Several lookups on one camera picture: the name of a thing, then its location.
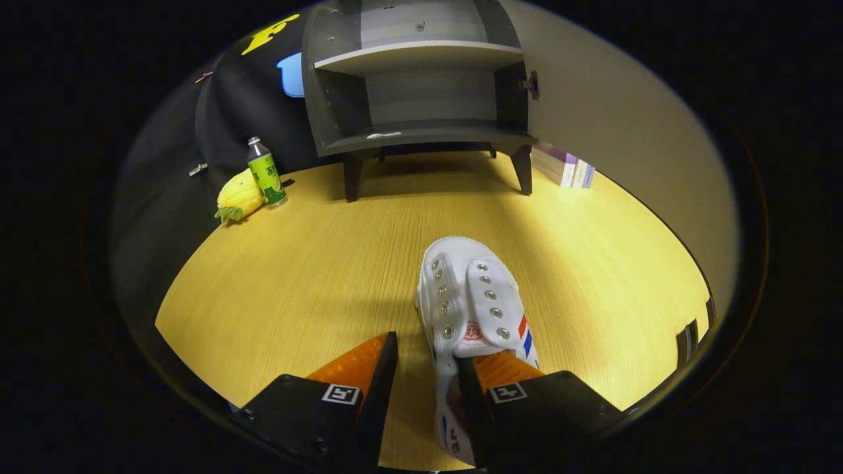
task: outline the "plastic bottle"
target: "plastic bottle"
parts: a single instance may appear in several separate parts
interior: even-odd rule
[[[264,194],[264,202],[267,209],[280,207],[287,202],[287,192],[281,185],[281,176],[272,160],[272,154],[265,146],[260,144],[260,138],[249,139],[249,155],[246,157],[249,162],[249,170],[252,177]]]

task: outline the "gray cabinet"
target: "gray cabinet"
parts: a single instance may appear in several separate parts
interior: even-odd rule
[[[302,67],[317,154],[344,154],[349,201],[364,159],[423,143],[501,150],[532,191],[527,73],[499,3],[323,2],[307,20]]]

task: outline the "cabinet shelf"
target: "cabinet shelf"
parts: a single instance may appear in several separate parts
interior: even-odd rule
[[[329,57],[316,69],[364,77],[425,69],[485,69],[496,71],[521,62],[520,48],[479,41],[422,40],[373,46]]]
[[[371,137],[383,134],[383,137]],[[524,130],[484,120],[421,120],[365,127],[319,150],[320,156],[412,143],[535,141]]]

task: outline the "red and blue stripe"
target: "red and blue stripe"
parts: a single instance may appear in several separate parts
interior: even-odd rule
[[[533,348],[533,334],[530,333],[527,327],[527,316],[521,315],[521,324],[518,325],[518,336],[524,341],[524,357],[529,357],[529,350]]]

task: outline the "white sneaker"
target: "white sneaker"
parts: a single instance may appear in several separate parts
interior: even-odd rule
[[[421,261],[416,309],[436,368],[439,442],[453,457],[474,465],[474,453],[459,408],[454,357],[510,351],[539,367],[533,336],[515,278],[485,245],[445,237]]]

